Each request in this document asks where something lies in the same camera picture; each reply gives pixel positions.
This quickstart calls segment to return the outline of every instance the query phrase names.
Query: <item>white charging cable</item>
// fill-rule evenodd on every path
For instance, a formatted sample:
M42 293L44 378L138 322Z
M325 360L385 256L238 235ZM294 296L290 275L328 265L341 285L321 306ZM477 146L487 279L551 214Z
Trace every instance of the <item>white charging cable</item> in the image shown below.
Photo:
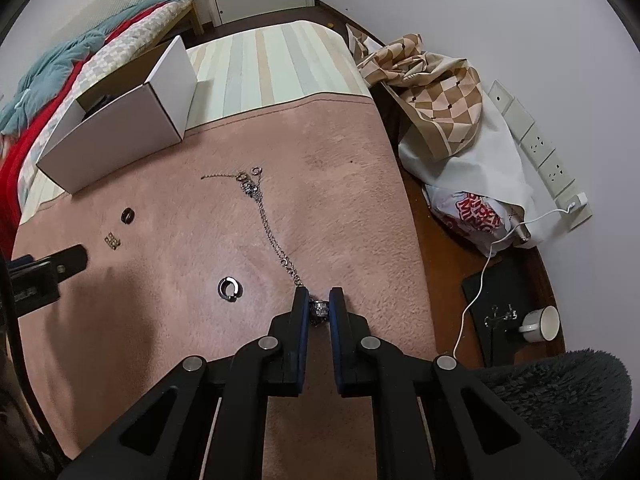
M465 314L466 314L466 311L471 308L471 305L473 305L476 302L476 300L480 297L480 293L482 292L482 283L484 281L484 272L486 270L487 265L489 265L489 261L491 260L491 258L493 258L495 256L493 254L494 244L499 244L500 242L505 241L521 225L526 225L526 224L531 224L533 222L537 222L538 220L544 218L547 215L550 215L551 213L558 212L558 213L569 214L571 212L571 210L574 209L576 206L577 206L577 202L571 202L569 204L569 206L567 207L567 209L552 209L551 211L548 211L548 212L544 213L542 216L539 216L538 218L534 218L533 220L527 220L526 222L520 222L513 229L511 229L511 231L509 231L507 234L505 234L502 238L500 238L499 240L496 240L495 242L491 243L491 245L489 246L489 256L487 257L487 259L486 259L486 261L484 263L484 267L482 268L482 272L480 273L480 288L478 289L478 293L476 294L475 298L473 298L471 300L471 303L469 303L466 306L466 308L462 311L462 317L460 319L460 333L458 334L458 340L456 341L456 345L453 347L453 357L456 357L456 352L458 351L458 346L460 345L460 340L462 339L462 332L465 329Z

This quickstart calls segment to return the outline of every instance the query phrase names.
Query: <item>wall outlet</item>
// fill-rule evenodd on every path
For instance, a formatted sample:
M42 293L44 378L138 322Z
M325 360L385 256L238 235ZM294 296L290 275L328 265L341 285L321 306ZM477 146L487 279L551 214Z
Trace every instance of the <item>wall outlet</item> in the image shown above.
M494 81L491 90L489 90L489 99L494 102L495 107L503 114L513 101L513 96L507 92L506 88L502 86L499 81Z
M533 126L533 117L522 107L520 101L514 99L505 113L502 115L511 130L511 135L517 141L526 135L529 128Z
M562 193L558 195L556 198L556 205L558 208L564 209L569 199L580 192L580 188L574 180ZM591 216L593 216L591 203L588 203L576 212L571 212L568 215L563 214L562 219L567 223L569 230L571 230L577 228L578 225L591 218Z
M564 168L564 164L560 162L555 151L546 158L538 168L538 171L554 198L574 181L574 178Z
M526 135L522 137L520 145L536 168L542 166L542 163L555 149L551 142L543 138L536 123L533 123Z

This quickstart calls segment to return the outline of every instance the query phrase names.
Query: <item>red blanket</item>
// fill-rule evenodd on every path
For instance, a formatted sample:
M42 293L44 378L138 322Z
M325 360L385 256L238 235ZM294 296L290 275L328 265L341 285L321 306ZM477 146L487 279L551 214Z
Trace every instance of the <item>red blanket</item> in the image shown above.
M133 18L122 22L105 40L105 44L117 38L131 25L139 22L165 2L143 10ZM0 168L0 253L6 260L11 259L14 248L15 234L20 224L20 204L18 202L18 176L29 150L40 135L42 129L49 122L53 113L58 109L71 87L78 77L82 66L89 60L89 55L84 61L75 63L72 73L66 80L60 93L54 97L31 121L29 127L20 135L20 139L12 146L4 164Z

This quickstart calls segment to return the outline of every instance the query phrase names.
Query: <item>white mug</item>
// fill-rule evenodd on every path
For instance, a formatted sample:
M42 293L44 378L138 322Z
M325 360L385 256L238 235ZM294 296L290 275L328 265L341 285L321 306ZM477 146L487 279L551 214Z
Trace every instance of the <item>white mug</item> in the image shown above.
M529 312L518 332L530 343L551 341L560 330L560 315L554 306Z

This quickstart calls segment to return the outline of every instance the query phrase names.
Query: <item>small metal object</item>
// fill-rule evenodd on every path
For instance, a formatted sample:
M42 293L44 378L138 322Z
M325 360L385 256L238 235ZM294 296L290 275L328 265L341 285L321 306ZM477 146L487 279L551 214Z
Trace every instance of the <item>small metal object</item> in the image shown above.
M360 344L367 350L375 350L376 348L380 348L380 339L373 337L372 335L368 335L360 340Z
M258 205L258 212L260 213L260 219L262 220L262 227L264 228L264 232L267 235L267 240L269 240L273 251L276 253L276 256L280 260L280 265L284 267L289 276L291 276L291 278L293 279L293 284L295 286L304 286L302 284L300 276L298 275L296 267L289 259L282 247L280 247L280 244L276 240L276 237L271 230L269 221L267 220L267 213L265 212L264 204L262 203L262 190L260 189L260 182L262 181L262 168L260 166L252 167L251 175L257 177L256 181L254 181L246 171L239 171L238 173L211 173L201 176L200 179L203 180L205 178L222 176L227 178L234 178L240 183L240 187L242 188L244 193L250 198L253 198Z
M278 340L273 336L266 335L260 338L258 341L258 346L263 350L272 350L278 346Z
M187 357L184 361L182 361L182 368L184 368L188 372L194 372L196 370L200 370L201 366L202 366L202 359L195 355Z
M114 251L120 247L120 240L118 240L113 233L109 233L104 237L104 241L107 242L107 245L113 249Z
M508 311L504 316L498 316L498 307L494 305L492 311L494 313L493 317L486 316L484 318L484 326L487 328L496 328L503 321L513 321L518 319L518 311L514 310L511 304L508 305Z
M226 290L228 289L229 285L233 286L234 288L234 291L232 294L226 293ZM220 298L222 298L223 300L233 303L240 296L242 296L242 285L240 285L240 283L238 283L238 280L236 280L235 278L232 278L231 276L227 276L226 278L222 278L220 280L220 283L218 283L218 294L220 295Z
M329 302L321 300L309 301L309 322L318 326L329 319Z
M123 212L122 215L120 216L120 220L122 220L123 224L127 224L129 225L131 222L133 222L133 219L136 217L136 213L133 211L132 208L127 207Z
M441 355L436 359L436 364L443 370L453 370L458 365L458 361L450 355Z

